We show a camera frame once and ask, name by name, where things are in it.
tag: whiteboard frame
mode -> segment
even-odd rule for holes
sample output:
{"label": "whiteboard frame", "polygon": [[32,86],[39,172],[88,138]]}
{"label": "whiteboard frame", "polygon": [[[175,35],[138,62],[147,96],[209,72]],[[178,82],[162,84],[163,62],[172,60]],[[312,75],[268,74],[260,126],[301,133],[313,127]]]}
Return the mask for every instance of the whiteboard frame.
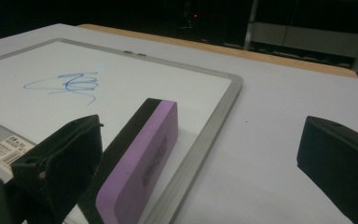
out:
{"label": "whiteboard frame", "polygon": [[226,92],[223,94],[218,105],[213,110],[212,115],[208,118],[208,121],[205,123],[205,126],[202,128],[195,142],[193,143],[189,151],[186,153],[186,156],[181,161],[167,188],[163,190],[162,194],[160,195],[157,202],[154,204],[153,209],[148,214],[148,217],[145,220],[145,223],[150,224],[173,222],[180,206],[184,202],[186,195],[191,188],[191,185],[195,181],[197,174],[202,167],[202,164],[204,163],[209,151],[211,150],[213,142],[216,136],[219,134],[231,107],[234,105],[237,96],[241,92],[243,82],[242,77],[194,65],[176,63],[155,57],[150,57],[141,53],[137,54],[126,50],[122,51],[118,49],[110,49],[65,38],[54,38],[28,48],[16,50],[14,52],[0,56],[0,60],[12,57],[17,54],[21,54],[32,49],[37,49],[55,42],[62,42],[65,44],[76,45],[89,49],[97,49],[100,51],[136,58],[151,63],[160,63],[172,67],[199,72],[206,75],[222,77],[230,80],[230,84],[227,87]]}

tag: dark background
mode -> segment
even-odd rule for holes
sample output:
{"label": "dark background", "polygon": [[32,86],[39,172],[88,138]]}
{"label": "dark background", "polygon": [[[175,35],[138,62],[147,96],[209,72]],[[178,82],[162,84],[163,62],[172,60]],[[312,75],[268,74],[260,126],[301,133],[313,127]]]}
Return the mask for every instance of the dark background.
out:
{"label": "dark background", "polygon": [[[93,23],[242,49],[252,3],[252,0],[0,0],[0,38],[55,23]],[[259,0],[255,20],[358,34],[358,0]]]}

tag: purple felt pad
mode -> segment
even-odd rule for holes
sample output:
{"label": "purple felt pad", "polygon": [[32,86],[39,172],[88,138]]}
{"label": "purple felt pad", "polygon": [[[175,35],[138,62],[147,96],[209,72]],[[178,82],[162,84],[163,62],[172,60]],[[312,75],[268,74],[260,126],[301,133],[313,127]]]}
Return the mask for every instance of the purple felt pad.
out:
{"label": "purple felt pad", "polygon": [[98,192],[104,223],[138,222],[177,135],[177,104],[161,101]]}

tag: white surface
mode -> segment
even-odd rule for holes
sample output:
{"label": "white surface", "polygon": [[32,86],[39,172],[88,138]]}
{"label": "white surface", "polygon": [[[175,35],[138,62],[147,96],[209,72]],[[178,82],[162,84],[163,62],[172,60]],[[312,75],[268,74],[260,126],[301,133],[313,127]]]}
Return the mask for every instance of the white surface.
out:
{"label": "white surface", "polygon": [[307,115],[358,132],[358,79],[65,25],[0,40],[0,54],[67,37],[240,75],[244,86],[175,223],[351,223],[296,167]]}
{"label": "white surface", "polygon": [[0,60],[0,125],[39,143],[70,120],[98,114],[106,148],[146,98],[177,102],[177,144],[148,210],[230,84],[223,77],[54,42]]}

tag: whiteboard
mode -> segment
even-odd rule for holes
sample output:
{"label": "whiteboard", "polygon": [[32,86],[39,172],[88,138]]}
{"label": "whiteboard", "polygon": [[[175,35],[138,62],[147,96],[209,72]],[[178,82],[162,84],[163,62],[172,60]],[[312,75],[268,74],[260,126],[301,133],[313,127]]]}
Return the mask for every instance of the whiteboard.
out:
{"label": "whiteboard", "polygon": [[105,148],[146,98],[177,102],[178,141],[141,217],[153,223],[172,218],[241,84],[231,74],[53,39],[0,57],[0,125],[37,144],[98,114]]}

